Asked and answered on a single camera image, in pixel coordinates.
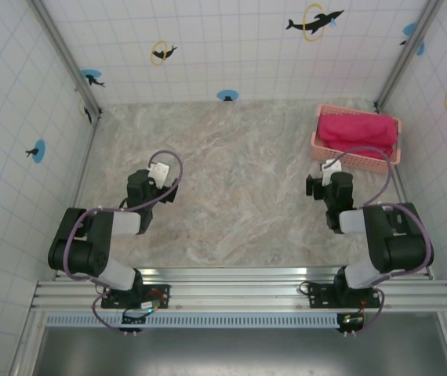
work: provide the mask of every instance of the vertical metal post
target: vertical metal post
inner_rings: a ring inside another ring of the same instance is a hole
[[[410,35],[409,40],[405,44],[405,49],[399,56],[398,62],[394,65],[394,68],[383,87],[379,98],[376,101],[377,110],[382,110],[386,105],[387,101],[390,99],[391,94],[399,83],[405,69],[412,61],[417,49],[423,42],[424,36],[429,29],[429,26],[433,23],[434,18],[438,14],[438,10],[441,8],[445,0],[429,0],[417,21],[417,25],[412,35]]]
[[[82,100],[84,101],[85,108],[88,111],[93,112],[95,117],[98,118],[100,106],[98,105],[96,98],[82,76],[81,71],[78,69],[74,57],[61,37],[61,34],[53,22],[53,19],[49,15],[43,1],[27,0],[27,2],[34,14],[37,16],[38,22],[41,24],[42,29],[51,41],[56,53],[61,58],[61,61],[67,69],[68,74],[72,77],[72,81],[75,83],[75,86],[77,87],[77,90],[81,94]]]

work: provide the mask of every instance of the plastic basket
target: plastic basket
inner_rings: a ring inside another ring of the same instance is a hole
[[[322,104],[318,107],[318,122],[319,115],[321,114],[372,114],[371,112],[365,112],[360,110],[353,110],[352,108],[330,106],[329,104]],[[391,164],[397,165],[400,161],[402,151],[401,145],[401,133],[402,122],[393,117],[394,125],[396,125],[396,131],[398,132],[398,142],[393,146],[394,152],[391,155]],[[327,159],[333,159],[340,153],[340,150],[329,149],[325,147],[325,144],[318,136],[318,130],[312,133],[311,137],[311,157],[318,161],[326,161]],[[379,174],[387,174],[387,163],[382,159],[363,157],[357,154],[347,154],[342,158],[342,163],[346,166],[360,168],[362,170],[373,171]]]

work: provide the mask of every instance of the blue dot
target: blue dot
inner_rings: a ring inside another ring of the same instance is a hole
[[[35,143],[34,149],[38,149],[38,152],[36,154],[32,154],[32,159],[35,163],[41,163],[42,158],[45,154],[45,142],[43,139],[40,139],[38,142]]]
[[[222,90],[216,94],[216,98],[223,100],[224,102],[231,102],[239,97],[239,93],[235,90]]]
[[[83,69],[81,72],[84,76],[93,76],[94,78],[101,76],[101,72],[96,69]]]

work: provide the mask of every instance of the gray panel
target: gray panel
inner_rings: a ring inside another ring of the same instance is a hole
[[[36,374],[447,375],[433,315],[387,314],[356,339],[326,329],[46,330]]]

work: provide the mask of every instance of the gray marble surface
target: gray marble surface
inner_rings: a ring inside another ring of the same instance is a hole
[[[133,267],[338,266],[366,252],[363,235],[336,235],[325,205],[305,195],[305,178],[319,176],[311,133],[320,102],[151,103],[106,109],[89,159],[81,206],[117,207],[128,175],[146,168],[157,150],[184,161],[173,204],[157,204],[144,235],[115,237],[111,254]],[[371,110],[362,99],[331,101]],[[160,156],[178,168],[170,156]],[[362,204],[385,181],[354,174]],[[394,187],[382,201],[396,201]]]

